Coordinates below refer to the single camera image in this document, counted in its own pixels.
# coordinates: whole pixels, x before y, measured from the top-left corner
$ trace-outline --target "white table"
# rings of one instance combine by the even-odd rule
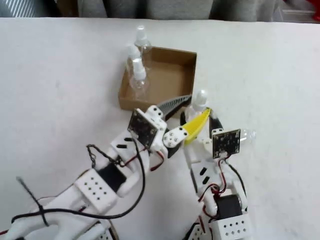
[[[210,93],[225,128],[257,131],[254,151],[230,159],[256,239],[318,239],[320,25],[210,20],[0,19],[0,230],[32,204],[16,176],[37,197],[58,194],[90,167],[86,144],[106,148],[127,126],[117,92],[123,47],[139,24],[155,46],[198,53],[194,91]],[[120,239],[181,239],[201,209],[196,199],[179,152],[114,221]]]

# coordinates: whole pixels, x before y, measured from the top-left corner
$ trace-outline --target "red object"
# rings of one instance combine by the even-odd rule
[[[320,21],[320,0],[307,0],[315,6],[315,14],[313,15],[313,19],[316,21]]]

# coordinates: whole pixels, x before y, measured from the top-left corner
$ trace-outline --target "plastic bottle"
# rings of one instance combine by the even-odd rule
[[[134,74],[133,60],[139,59],[139,58],[141,58],[141,53],[139,49],[133,44],[127,45],[127,58],[125,61],[125,68],[129,78],[131,78],[132,75]]]
[[[147,78],[146,69],[142,63],[141,58],[136,58],[132,61],[133,75],[130,78],[129,84],[134,92],[134,98],[137,100],[145,101],[147,96],[147,89],[149,81]]]
[[[148,40],[145,26],[140,25],[137,27],[134,44],[141,52],[142,62],[146,70],[150,70],[152,64],[152,45]]]
[[[195,100],[185,109],[185,120],[190,122],[192,119],[202,114],[208,105],[208,95],[205,90],[200,90],[196,96]]]
[[[240,144],[242,145],[252,145],[255,141],[257,133],[253,129],[242,128],[240,132]]]

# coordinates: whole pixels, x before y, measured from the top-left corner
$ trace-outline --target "brown cardboard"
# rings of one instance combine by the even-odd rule
[[[151,105],[192,94],[197,54],[195,52],[152,47],[151,68],[147,72],[149,87],[146,101],[133,99],[128,73],[124,72],[118,93],[120,107],[132,111],[145,111]]]

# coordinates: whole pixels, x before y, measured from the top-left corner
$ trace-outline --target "wire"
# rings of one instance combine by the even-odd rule
[[[214,233],[213,233],[213,231],[212,231],[212,228],[209,227],[209,230],[210,230],[210,234],[211,234],[211,240],[214,240]]]
[[[27,187],[27,185],[25,184],[25,182],[22,180],[21,177],[17,177],[16,180],[24,187],[24,189],[29,193],[29,195],[31,196],[31,198],[35,201],[35,203],[38,205],[39,208],[39,212],[41,214],[42,220],[44,222],[44,224],[49,227],[49,224],[46,220],[45,214],[44,214],[44,207],[39,203],[39,201],[35,198],[34,194],[31,192],[31,190]]]
[[[123,167],[127,166],[130,162],[132,162],[133,160],[135,160],[137,156],[138,156],[138,155],[136,154],[136,155],[134,155],[132,158],[130,158],[130,159],[123,165]]]
[[[225,163],[226,163],[226,164],[231,168],[231,170],[237,175],[237,177],[238,177],[239,180],[240,180],[240,183],[241,183],[241,186],[242,186],[244,195],[247,196],[245,184],[244,184],[244,181],[242,180],[242,177],[240,176],[240,173],[234,168],[234,166],[232,166],[229,162],[227,162],[227,159],[225,160]]]
[[[150,168],[150,171],[153,172],[155,170],[157,170],[165,161],[165,157],[163,156],[163,154],[160,151],[156,152],[158,154],[158,156],[161,158],[161,162],[153,167]]]
[[[218,194],[218,193],[219,193],[219,189],[220,189],[219,186],[218,186],[216,183],[210,183],[210,184],[205,188],[205,190],[203,191],[202,195],[199,197],[199,199],[198,199],[198,202],[199,202],[199,203],[203,200],[206,191],[207,191],[208,189],[210,189],[210,188],[213,188],[212,190],[213,190],[213,193],[214,193],[214,194]]]
[[[121,165],[121,160],[117,161],[114,160],[112,157],[110,157],[109,155],[107,155],[105,152],[101,151],[100,148],[98,148],[96,145],[94,144],[88,144],[86,146],[86,149],[88,150],[91,162],[92,162],[92,168],[94,169],[96,167],[96,158],[97,156],[95,154],[93,154],[91,152],[90,148],[94,148],[95,150],[97,150],[98,153],[100,153],[102,156],[104,156],[106,159],[108,159],[111,163],[115,164],[115,165]]]
[[[207,211],[206,211],[206,205],[203,205],[202,211],[205,215],[207,215],[209,218],[216,218],[217,216],[211,216]]]
[[[27,218],[27,217],[33,217],[33,216],[38,216],[41,214],[47,214],[47,213],[70,213],[70,214],[74,214],[74,215],[79,215],[79,216],[83,216],[83,217],[88,217],[88,218],[94,218],[94,219],[118,219],[121,218],[127,214],[129,214],[140,202],[144,192],[145,192],[145,188],[146,188],[146,174],[145,174],[145,168],[144,168],[144,164],[143,161],[141,159],[140,153],[139,153],[139,149],[138,149],[138,145],[137,142],[134,138],[132,138],[134,145],[135,145],[135,150],[137,152],[137,157],[141,166],[141,170],[142,170],[142,189],[141,192],[137,198],[137,200],[135,201],[135,203],[126,211],[116,214],[116,215],[96,215],[96,214],[90,214],[90,213],[85,213],[85,212],[79,212],[79,211],[74,211],[71,209],[66,209],[66,208],[50,208],[50,209],[44,209],[42,211],[42,213],[40,211],[37,212],[32,212],[32,213],[26,213],[26,214],[21,214],[21,215],[17,215],[15,217],[12,218],[11,223],[13,223],[15,220],[17,219],[21,219],[21,218]]]
[[[218,194],[223,194],[225,191],[226,191],[226,188],[227,188],[227,182],[226,182],[226,178],[225,178],[225,175],[224,175],[224,172],[222,171],[222,168],[221,168],[221,162],[224,161],[225,159],[228,159],[229,157],[226,157],[226,158],[223,158],[223,159],[220,159],[219,162],[218,162],[218,166],[220,168],[220,174],[221,174],[221,178],[222,178],[222,182],[223,182],[223,189],[220,190],[220,187],[216,184],[216,183],[210,183],[204,190],[204,192],[202,193],[202,195],[199,197],[198,199],[198,202],[200,203],[204,196],[205,196],[205,193],[207,192],[208,189],[212,188],[212,193],[215,194],[215,195],[218,195]]]
[[[218,166],[220,168],[220,172],[221,172],[221,177],[222,177],[222,181],[223,181],[223,189],[221,191],[219,191],[219,194],[223,194],[226,189],[227,189],[227,182],[226,182],[226,178],[225,178],[225,175],[224,175],[224,172],[222,171],[222,168],[221,168],[221,163],[222,161],[224,161],[225,159],[227,158],[224,158],[224,159],[220,159],[219,162],[218,162]]]
[[[1,231],[1,232],[0,232],[0,236],[1,236],[1,235],[5,235],[8,231],[9,231],[9,230]]]

